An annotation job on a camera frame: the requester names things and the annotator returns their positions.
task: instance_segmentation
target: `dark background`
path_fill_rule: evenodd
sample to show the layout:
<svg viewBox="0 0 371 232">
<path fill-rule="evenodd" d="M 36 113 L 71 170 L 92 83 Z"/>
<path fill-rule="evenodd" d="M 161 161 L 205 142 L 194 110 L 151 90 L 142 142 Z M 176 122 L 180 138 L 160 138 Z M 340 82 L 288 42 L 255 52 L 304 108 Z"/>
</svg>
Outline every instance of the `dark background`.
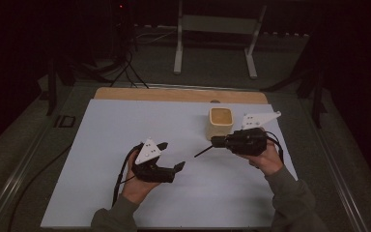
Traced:
<svg viewBox="0 0 371 232">
<path fill-rule="evenodd" d="M 109 2 L 97 2 L 0 1 L 0 134 L 41 93 L 36 80 L 47 73 L 46 42 L 78 62 L 93 64 L 94 58 L 108 56 L 110 44 L 96 43 L 94 36 L 112 32 L 85 31 L 110 23 Z M 185 11 L 244 17 L 259 12 L 241 11 L 232 1 L 204 2 L 189 0 Z M 243 9 L 255 7 L 252 1 L 239 4 L 252 5 Z M 133 1 L 133 20 L 140 26 L 176 25 L 177 8 L 173 0 Z M 311 35 L 318 62 L 327 64 L 325 87 L 371 167 L 371 1 L 273 1 L 264 18 L 264 32 L 280 37 Z"/>
</svg>

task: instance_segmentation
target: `white tag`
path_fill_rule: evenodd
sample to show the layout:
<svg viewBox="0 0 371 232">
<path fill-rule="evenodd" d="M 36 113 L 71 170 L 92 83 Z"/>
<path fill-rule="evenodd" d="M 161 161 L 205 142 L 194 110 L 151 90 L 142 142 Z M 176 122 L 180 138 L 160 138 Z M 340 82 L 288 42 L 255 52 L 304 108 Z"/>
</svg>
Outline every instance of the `white tag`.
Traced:
<svg viewBox="0 0 371 232">
<path fill-rule="evenodd" d="M 134 163 L 138 165 L 159 156 L 161 156 L 161 150 L 151 138 L 148 138 Z"/>
<path fill-rule="evenodd" d="M 245 114 L 243 116 L 243 130 L 259 128 L 269 121 L 281 116 L 281 112 Z"/>
</svg>

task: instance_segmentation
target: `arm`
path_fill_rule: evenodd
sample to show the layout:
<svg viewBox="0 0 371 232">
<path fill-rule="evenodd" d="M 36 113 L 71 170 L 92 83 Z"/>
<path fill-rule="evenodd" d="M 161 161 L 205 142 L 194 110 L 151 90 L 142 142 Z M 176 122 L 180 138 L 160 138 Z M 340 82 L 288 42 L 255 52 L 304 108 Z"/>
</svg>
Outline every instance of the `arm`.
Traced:
<svg viewBox="0 0 371 232">
<path fill-rule="evenodd" d="M 137 153 L 138 151 L 133 152 L 128 159 L 126 180 L 134 176 L 134 173 L 131 171 L 131 166 Z M 110 210 L 100 209 L 95 212 L 91 224 L 93 231 L 137 231 L 133 214 L 146 198 L 147 194 L 159 184 L 160 183 L 146 183 L 136 177 L 127 181 L 123 187 L 122 193 Z"/>
<path fill-rule="evenodd" d="M 315 213 L 315 198 L 304 181 L 296 181 L 283 165 L 271 141 L 258 157 L 240 156 L 261 169 L 274 194 L 271 231 L 328 231 Z"/>
</svg>

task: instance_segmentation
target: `person's right hand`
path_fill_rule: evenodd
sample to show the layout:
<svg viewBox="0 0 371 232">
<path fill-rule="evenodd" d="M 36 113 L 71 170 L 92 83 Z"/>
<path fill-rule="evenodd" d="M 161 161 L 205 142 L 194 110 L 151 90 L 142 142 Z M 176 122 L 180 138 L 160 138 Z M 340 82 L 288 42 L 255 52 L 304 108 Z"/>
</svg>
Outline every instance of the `person's right hand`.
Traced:
<svg viewBox="0 0 371 232">
<path fill-rule="evenodd" d="M 248 156 L 248 155 L 238 155 L 244 159 L 249 160 L 249 164 L 255 166 L 266 175 L 270 176 L 277 172 L 284 165 L 282 160 L 279 158 L 279 154 L 275 149 L 275 144 L 267 140 L 267 150 L 265 150 L 260 156 Z"/>
</svg>

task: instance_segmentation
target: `gray sleeve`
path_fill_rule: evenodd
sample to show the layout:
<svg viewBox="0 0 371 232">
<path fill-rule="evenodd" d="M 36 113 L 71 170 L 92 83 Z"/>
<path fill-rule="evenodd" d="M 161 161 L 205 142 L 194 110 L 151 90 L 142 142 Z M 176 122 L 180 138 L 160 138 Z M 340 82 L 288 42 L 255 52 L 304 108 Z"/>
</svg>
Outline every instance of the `gray sleeve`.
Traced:
<svg viewBox="0 0 371 232">
<path fill-rule="evenodd" d="M 315 197 L 304 181 L 296 181 L 285 166 L 266 179 L 274 194 L 271 231 L 328 231 L 314 211 Z"/>
<path fill-rule="evenodd" d="M 116 203 L 110 210 L 100 209 L 95 212 L 92 219 L 92 230 L 95 232 L 135 232 L 133 214 L 138 209 L 137 204 L 119 195 Z"/>
</svg>

